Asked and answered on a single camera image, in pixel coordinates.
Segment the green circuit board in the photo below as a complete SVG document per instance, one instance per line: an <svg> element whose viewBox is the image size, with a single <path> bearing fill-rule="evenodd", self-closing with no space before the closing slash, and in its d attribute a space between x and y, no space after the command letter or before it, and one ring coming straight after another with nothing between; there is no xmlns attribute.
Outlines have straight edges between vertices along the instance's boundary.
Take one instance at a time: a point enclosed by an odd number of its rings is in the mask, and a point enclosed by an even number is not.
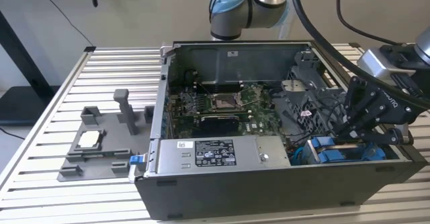
<svg viewBox="0 0 430 224"><path fill-rule="evenodd" d="M202 118L213 116L238 119L238 130L230 132L229 136L278 135L286 141L280 116L264 85L245 85L237 93L182 92L174 99L171 106L174 138L195 137Z"/></svg>

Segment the sticker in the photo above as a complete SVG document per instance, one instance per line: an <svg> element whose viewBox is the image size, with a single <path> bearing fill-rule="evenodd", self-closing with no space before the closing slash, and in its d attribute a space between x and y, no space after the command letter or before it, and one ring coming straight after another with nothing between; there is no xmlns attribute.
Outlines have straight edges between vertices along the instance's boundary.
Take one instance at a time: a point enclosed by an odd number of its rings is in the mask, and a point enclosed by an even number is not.
<svg viewBox="0 0 430 224"><path fill-rule="evenodd" d="M238 51L228 51L228 57L237 57L240 55Z"/></svg>
<svg viewBox="0 0 430 224"><path fill-rule="evenodd" d="M181 141L178 142L178 148L193 148L193 141Z"/></svg>
<svg viewBox="0 0 430 224"><path fill-rule="evenodd" d="M195 165L198 167L237 165L234 141L232 139L195 141Z"/></svg>
<svg viewBox="0 0 430 224"><path fill-rule="evenodd" d="M309 116L312 116L312 112L310 111L302 111L301 112L301 117L309 117Z"/></svg>

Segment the white wall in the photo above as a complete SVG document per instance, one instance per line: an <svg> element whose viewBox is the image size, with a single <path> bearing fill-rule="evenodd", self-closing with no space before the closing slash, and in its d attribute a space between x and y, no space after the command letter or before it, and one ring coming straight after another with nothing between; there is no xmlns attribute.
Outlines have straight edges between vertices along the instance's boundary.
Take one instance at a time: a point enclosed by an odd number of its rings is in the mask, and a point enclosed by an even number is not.
<svg viewBox="0 0 430 224"><path fill-rule="evenodd" d="M98 8L91 0L53 1L99 47L210 39L209 0L99 0ZM49 0L0 0L0 10L49 83L62 84L89 46L86 39ZM245 30L242 39L276 39L277 35L278 29ZM17 70L3 70L0 78ZM18 84L21 80L0 81L0 89Z"/></svg>
<svg viewBox="0 0 430 224"><path fill-rule="evenodd" d="M344 27L336 1L302 0L308 16L329 41L358 42L365 48L381 45ZM346 21L365 32L398 42L414 42L416 36L430 26L429 7L430 0L342 0ZM292 26L290 38L310 38L298 19Z"/></svg>
<svg viewBox="0 0 430 224"><path fill-rule="evenodd" d="M332 42L378 44L349 31L336 15L336 0L302 0L316 26ZM99 47L161 46L165 41L207 40L209 0L54 0ZM430 0L344 0L348 21L392 40L412 42L430 22ZM49 0L0 0L3 11L50 82L62 84L89 43ZM242 39L277 39L278 29L250 29ZM309 39L300 20L290 39ZM0 89L27 84L0 50Z"/></svg>

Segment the aluminum extrusion table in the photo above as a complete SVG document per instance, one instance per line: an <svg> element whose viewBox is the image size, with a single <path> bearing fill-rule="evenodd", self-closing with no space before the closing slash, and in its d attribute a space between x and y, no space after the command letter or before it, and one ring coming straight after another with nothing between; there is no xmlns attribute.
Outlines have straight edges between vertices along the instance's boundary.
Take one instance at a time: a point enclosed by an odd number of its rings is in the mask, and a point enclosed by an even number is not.
<svg viewBox="0 0 430 224"><path fill-rule="evenodd" d="M336 44L357 62L364 50ZM127 178L59 182L65 156L81 126L81 110L119 112L117 88L130 90L135 110L155 104L159 48L98 48L86 52L10 165L0 175L0 223L155 223ZM430 161L430 114L410 127ZM386 186L361 207L183 220L183 223L430 223L430 166L404 184Z"/></svg>

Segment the power supply label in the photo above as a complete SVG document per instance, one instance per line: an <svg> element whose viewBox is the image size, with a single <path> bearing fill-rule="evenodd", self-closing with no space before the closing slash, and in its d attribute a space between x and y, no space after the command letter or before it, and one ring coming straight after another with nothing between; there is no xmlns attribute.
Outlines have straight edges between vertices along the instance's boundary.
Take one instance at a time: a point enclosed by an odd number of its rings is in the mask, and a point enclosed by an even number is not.
<svg viewBox="0 0 430 224"><path fill-rule="evenodd" d="M195 165L198 167L237 165L233 139L195 141Z"/></svg>

